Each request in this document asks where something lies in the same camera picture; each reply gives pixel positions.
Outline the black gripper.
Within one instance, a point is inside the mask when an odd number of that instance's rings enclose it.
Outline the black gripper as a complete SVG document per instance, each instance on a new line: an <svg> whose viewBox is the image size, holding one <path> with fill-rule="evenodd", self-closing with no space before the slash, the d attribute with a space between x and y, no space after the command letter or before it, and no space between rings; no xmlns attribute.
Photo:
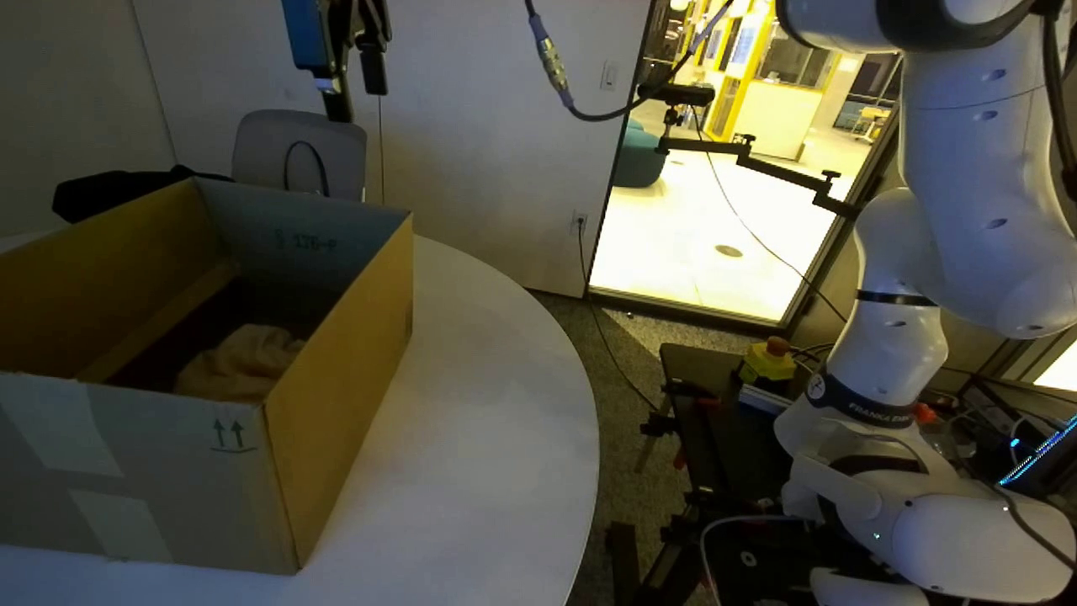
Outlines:
<svg viewBox="0 0 1077 606"><path fill-rule="evenodd" d="M318 78L330 78L325 88L325 106L330 120L350 120L354 103L347 82L347 52L361 52L367 94L389 94L385 49L391 41L389 0L281 0L291 33L294 65Z"/></svg>

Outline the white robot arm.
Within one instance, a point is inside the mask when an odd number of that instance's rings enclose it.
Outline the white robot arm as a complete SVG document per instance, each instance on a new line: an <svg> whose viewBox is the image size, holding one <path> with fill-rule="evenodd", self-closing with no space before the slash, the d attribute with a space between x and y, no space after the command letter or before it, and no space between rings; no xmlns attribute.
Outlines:
<svg viewBox="0 0 1077 606"><path fill-rule="evenodd" d="M775 416L790 456L780 506L833 518L879 562L808 573L815 606L1039 606L1074 578L1074 520L1015 483L959 473L916 427L951 312L1015 341L1077 317L1077 241L1061 207L1072 0L777 0L821 49L897 49L898 183L855 221L860 293L825 368Z"/></svg>

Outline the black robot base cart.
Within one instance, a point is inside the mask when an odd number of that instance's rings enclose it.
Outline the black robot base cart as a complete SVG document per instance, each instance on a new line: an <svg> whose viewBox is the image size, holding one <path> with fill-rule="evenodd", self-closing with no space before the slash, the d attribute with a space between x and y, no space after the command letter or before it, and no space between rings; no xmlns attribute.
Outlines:
<svg viewBox="0 0 1077 606"><path fill-rule="evenodd" d="M871 438L788 453L742 401L742 360L667 343L651 438L681 441L685 510L651 564L625 525L605 532L615 606L1074 606L1072 518L1015 487L932 473Z"/></svg>

